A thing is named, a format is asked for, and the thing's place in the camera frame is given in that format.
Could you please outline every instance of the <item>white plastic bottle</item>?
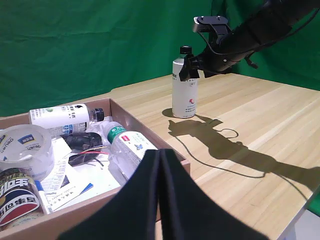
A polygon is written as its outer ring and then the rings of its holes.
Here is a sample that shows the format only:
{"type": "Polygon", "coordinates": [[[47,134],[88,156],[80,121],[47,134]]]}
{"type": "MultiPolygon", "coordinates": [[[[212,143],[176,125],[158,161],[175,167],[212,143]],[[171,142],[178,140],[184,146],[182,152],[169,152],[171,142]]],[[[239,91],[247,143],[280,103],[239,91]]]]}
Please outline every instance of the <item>white plastic bottle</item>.
{"type": "Polygon", "coordinates": [[[32,109],[29,111],[29,123],[48,129],[53,137],[63,134],[85,132],[89,125],[103,121],[102,108],[89,109],[85,104],[73,104],[32,109]]]}
{"type": "Polygon", "coordinates": [[[112,160],[126,179],[129,179],[135,172],[146,150],[157,150],[140,132],[127,131],[116,121],[106,124],[103,134],[111,143],[112,160]]]}
{"type": "Polygon", "coordinates": [[[172,66],[172,113],[176,118],[187,119],[196,114],[198,98],[198,80],[191,78],[180,81],[179,73],[184,65],[184,57],[192,53],[190,46],[180,47],[180,57],[172,66]]]}

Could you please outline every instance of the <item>brown cardboard box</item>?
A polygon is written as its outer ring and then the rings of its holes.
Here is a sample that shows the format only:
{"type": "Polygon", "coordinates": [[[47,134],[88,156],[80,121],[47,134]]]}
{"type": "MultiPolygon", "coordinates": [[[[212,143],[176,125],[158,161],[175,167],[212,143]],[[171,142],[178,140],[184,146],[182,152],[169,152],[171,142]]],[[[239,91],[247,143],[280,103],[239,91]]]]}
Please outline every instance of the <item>brown cardboard box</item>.
{"type": "MultiPolygon", "coordinates": [[[[122,124],[126,129],[141,132],[158,149],[171,148],[164,140],[148,129],[130,113],[115,103],[110,98],[84,102],[90,108],[102,108],[105,116],[112,116],[113,120],[122,124]]],[[[13,125],[28,124],[28,114],[20,114],[0,119],[0,129],[13,125]]],[[[176,155],[183,167],[190,173],[190,163],[176,151],[176,155]]],[[[25,224],[0,232],[1,240],[54,240],[58,235],[72,226],[77,225],[84,219],[98,211],[120,190],[105,192],[96,197],[79,202],[62,210],[45,215],[25,224]]]]}

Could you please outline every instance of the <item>wooden tabletop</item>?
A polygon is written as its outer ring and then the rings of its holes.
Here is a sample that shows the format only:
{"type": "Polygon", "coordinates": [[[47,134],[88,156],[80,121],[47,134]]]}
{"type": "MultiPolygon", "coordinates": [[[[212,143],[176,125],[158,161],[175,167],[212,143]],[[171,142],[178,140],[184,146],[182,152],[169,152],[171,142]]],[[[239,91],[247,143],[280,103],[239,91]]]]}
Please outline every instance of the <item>wooden tabletop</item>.
{"type": "Polygon", "coordinates": [[[283,238],[320,185],[320,92],[237,74],[201,78],[190,119],[172,116],[171,93],[164,76],[88,99],[114,99],[190,160],[213,201],[283,238]]]}

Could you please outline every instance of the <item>black object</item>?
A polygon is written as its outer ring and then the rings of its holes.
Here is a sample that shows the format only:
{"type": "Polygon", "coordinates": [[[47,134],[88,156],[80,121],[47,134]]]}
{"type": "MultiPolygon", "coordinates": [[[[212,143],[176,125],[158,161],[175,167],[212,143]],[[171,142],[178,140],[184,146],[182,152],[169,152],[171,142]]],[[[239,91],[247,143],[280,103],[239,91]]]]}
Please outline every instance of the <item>black object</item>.
{"type": "Polygon", "coordinates": [[[154,240],[158,200],[164,240],[268,239],[214,203],[172,149],[160,149],[147,150],[118,194],[58,240],[154,240]]]}
{"type": "Polygon", "coordinates": [[[95,108],[94,114],[96,115],[97,122],[101,122],[105,119],[105,112],[102,108],[95,108]]]}
{"type": "MultiPolygon", "coordinates": [[[[102,145],[101,136],[95,132],[75,132],[71,134],[64,134],[61,137],[72,150],[78,150],[81,152],[102,145]]],[[[80,165],[95,159],[98,155],[98,153],[75,154],[69,157],[68,163],[71,166],[80,165]]]]}
{"type": "Polygon", "coordinates": [[[191,46],[181,46],[180,47],[180,54],[192,54],[192,47],[191,46]]]}
{"type": "Polygon", "coordinates": [[[232,31],[222,16],[195,17],[193,31],[201,35],[207,46],[199,55],[184,58],[180,80],[199,78],[197,70],[202,70],[206,78],[224,74],[242,59],[258,68],[250,60],[251,55],[291,36],[292,26],[316,8],[320,8],[319,0],[266,0],[256,13],[232,31]],[[209,42],[201,32],[210,33],[209,42]]]}

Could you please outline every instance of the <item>robotic arm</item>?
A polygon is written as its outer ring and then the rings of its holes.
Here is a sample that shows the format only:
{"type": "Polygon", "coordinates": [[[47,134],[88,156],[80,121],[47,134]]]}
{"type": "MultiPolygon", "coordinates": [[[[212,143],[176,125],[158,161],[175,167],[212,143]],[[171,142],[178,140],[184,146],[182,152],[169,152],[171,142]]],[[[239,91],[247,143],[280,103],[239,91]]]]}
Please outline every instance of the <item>robotic arm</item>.
{"type": "Polygon", "coordinates": [[[180,80],[199,78],[198,70],[204,72],[205,78],[224,74],[242,59],[258,68],[250,60],[252,54],[298,32],[311,22],[319,8],[320,0],[266,0],[256,13],[234,30],[229,28],[225,17],[195,17],[193,31],[205,40],[206,48],[197,56],[185,56],[180,80]],[[313,10],[310,19],[291,32],[292,26],[313,10]],[[209,33],[209,41],[202,33],[209,33]]]}

